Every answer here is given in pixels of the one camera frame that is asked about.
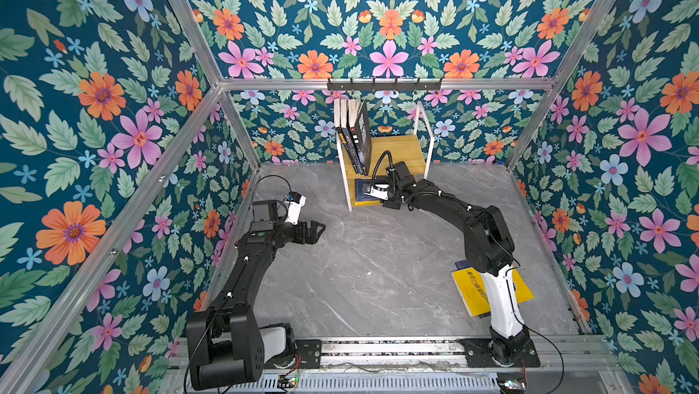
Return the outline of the yellow cartoon cover book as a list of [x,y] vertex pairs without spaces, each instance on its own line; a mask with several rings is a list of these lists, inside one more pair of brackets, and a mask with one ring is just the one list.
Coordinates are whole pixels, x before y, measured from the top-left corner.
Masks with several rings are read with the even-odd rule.
[[[469,315],[473,318],[488,316],[490,314],[490,304],[482,275],[473,267],[469,267],[463,270],[455,270],[451,273],[451,276]],[[518,303],[535,299],[535,295],[517,270],[513,272],[513,280]]]

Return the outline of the aluminium mounting rail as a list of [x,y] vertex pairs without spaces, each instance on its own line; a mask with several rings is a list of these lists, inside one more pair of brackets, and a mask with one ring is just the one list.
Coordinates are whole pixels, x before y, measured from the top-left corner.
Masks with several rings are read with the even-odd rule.
[[469,368],[461,339],[486,337],[329,337],[318,338],[323,352],[318,370],[418,370],[441,372],[604,371],[622,368],[612,347],[599,335],[532,335],[540,368]]

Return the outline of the black hook rack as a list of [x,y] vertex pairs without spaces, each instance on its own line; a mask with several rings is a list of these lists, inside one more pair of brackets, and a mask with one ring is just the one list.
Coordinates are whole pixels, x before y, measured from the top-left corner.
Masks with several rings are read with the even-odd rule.
[[327,89],[332,91],[434,91],[442,88],[441,79],[328,79]]

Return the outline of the navy book yellow label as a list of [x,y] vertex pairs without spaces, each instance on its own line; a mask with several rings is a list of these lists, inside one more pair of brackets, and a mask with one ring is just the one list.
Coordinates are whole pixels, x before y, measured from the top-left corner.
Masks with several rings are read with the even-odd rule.
[[370,179],[355,179],[354,181],[354,201],[357,205],[364,204],[379,204],[382,200],[371,195],[371,180]]

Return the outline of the white wooden two-tier shelf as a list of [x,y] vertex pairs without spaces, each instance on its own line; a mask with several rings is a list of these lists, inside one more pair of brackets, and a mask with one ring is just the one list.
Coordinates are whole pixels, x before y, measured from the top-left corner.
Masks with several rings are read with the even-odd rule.
[[[345,199],[347,202],[347,208],[352,211],[355,207],[352,204],[352,198],[354,197],[352,191],[352,183],[355,179],[368,179],[373,171],[373,165],[378,162],[380,155],[386,150],[391,152],[393,161],[404,161],[408,166],[408,169],[413,175],[422,172],[425,178],[428,177],[431,159],[433,158],[434,149],[434,134],[431,128],[431,123],[426,114],[426,110],[422,103],[418,102],[413,111],[413,129],[411,135],[402,135],[395,137],[377,137],[371,139],[371,169],[369,170],[368,176],[360,176],[354,172],[351,167],[350,160],[343,151],[342,145],[340,144],[340,139],[337,134],[336,136],[336,146],[338,151],[338,156],[340,160],[340,168],[342,175],[342,186],[345,190]],[[429,134],[429,148],[427,151],[427,157],[424,157],[422,152],[422,146],[418,138],[420,123],[423,123],[427,133]]]

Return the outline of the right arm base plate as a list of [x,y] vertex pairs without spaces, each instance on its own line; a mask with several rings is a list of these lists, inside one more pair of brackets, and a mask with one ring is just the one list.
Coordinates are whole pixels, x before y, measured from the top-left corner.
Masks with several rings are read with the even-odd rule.
[[533,342],[461,339],[469,368],[540,368],[542,365]]

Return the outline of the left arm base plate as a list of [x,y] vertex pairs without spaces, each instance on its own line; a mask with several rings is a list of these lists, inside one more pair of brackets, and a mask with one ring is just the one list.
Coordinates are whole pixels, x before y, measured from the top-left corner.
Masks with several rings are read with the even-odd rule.
[[323,352],[320,339],[297,339],[293,352],[285,350],[265,364],[266,370],[318,370]]

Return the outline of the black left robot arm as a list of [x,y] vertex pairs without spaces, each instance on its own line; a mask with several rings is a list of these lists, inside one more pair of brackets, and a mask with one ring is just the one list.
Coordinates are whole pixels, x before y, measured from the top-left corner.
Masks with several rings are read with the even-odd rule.
[[238,257],[218,297],[187,322],[189,375],[183,388],[210,390],[258,381],[266,365],[299,361],[288,323],[260,327],[254,304],[277,251],[289,243],[312,245],[326,226],[301,221],[306,198],[291,192],[284,201],[252,204],[249,230],[236,241]]

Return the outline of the black book leaning on shelf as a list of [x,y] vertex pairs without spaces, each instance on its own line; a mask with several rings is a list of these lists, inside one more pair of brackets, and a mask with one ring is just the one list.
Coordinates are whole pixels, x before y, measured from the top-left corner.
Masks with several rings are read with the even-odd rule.
[[346,135],[346,130],[344,128],[344,124],[342,121],[342,116],[343,116],[343,104],[346,102],[345,99],[340,99],[339,97],[335,97],[333,104],[334,104],[334,123],[335,123],[335,128],[337,131],[337,134],[340,139],[340,144],[342,145],[343,151],[347,155],[347,158],[349,159],[349,162],[351,163],[351,167],[354,170],[356,174],[360,174],[360,166],[358,165],[357,159],[353,156],[353,142],[352,139],[348,139]]

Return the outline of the black wolf cover book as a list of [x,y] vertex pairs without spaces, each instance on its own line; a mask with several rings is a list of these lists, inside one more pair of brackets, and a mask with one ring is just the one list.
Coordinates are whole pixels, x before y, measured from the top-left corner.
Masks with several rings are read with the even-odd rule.
[[356,172],[368,176],[371,169],[371,126],[368,106],[361,99],[348,101],[347,128],[351,137]]

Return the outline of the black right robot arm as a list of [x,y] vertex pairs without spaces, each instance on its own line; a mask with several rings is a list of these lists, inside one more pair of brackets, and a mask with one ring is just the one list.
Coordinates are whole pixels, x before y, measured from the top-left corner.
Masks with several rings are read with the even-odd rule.
[[514,243],[502,212],[458,199],[427,179],[417,180],[404,162],[387,166],[385,208],[429,212],[455,226],[463,235],[465,257],[478,271],[491,314],[491,353],[500,366],[516,363],[531,343],[515,296]]

